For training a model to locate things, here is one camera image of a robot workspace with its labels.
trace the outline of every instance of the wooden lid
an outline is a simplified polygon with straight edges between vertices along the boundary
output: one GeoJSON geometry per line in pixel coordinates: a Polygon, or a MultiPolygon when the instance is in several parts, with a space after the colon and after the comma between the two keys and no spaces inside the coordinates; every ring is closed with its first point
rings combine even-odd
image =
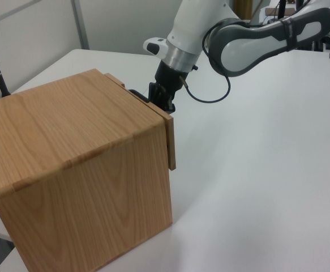
{"type": "Polygon", "coordinates": [[[163,123],[97,70],[0,99],[0,198],[163,123]]]}

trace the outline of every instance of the wood grain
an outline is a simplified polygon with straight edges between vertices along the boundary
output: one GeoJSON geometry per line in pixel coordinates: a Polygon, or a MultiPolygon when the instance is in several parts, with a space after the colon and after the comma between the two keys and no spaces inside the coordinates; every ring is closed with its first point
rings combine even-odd
{"type": "Polygon", "coordinates": [[[94,271],[172,223],[163,124],[0,199],[29,271],[94,271]]]}
{"type": "MultiPolygon", "coordinates": [[[[125,84],[122,83],[119,79],[115,78],[111,74],[105,74],[109,79],[116,82],[116,84],[122,86],[125,89],[125,84]]],[[[174,135],[174,119],[171,115],[154,105],[154,103],[146,103],[141,98],[137,97],[127,89],[125,89],[127,92],[129,92],[133,97],[135,97],[137,100],[139,100],[141,103],[152,109],[154,112],[156,112],[159,116],[161,116],[165,121],[165,127],[166,127],[166,140],[167,140],[167,150],[168,150],[168,161],[169,161],[169,169],[175,170],[176,169],[176,157],[175,157],[175,135],[174,135]]]]}
{"type": "Polygon", "coordinates": [[[97,70],[0,99],[0,198],[163,123],[97,70]]]}
{"type": "Polygon", "coordinates": [[[252,0],[234,0],[233,11],[242,20],[250,20],[252,13],[252,0]]]}

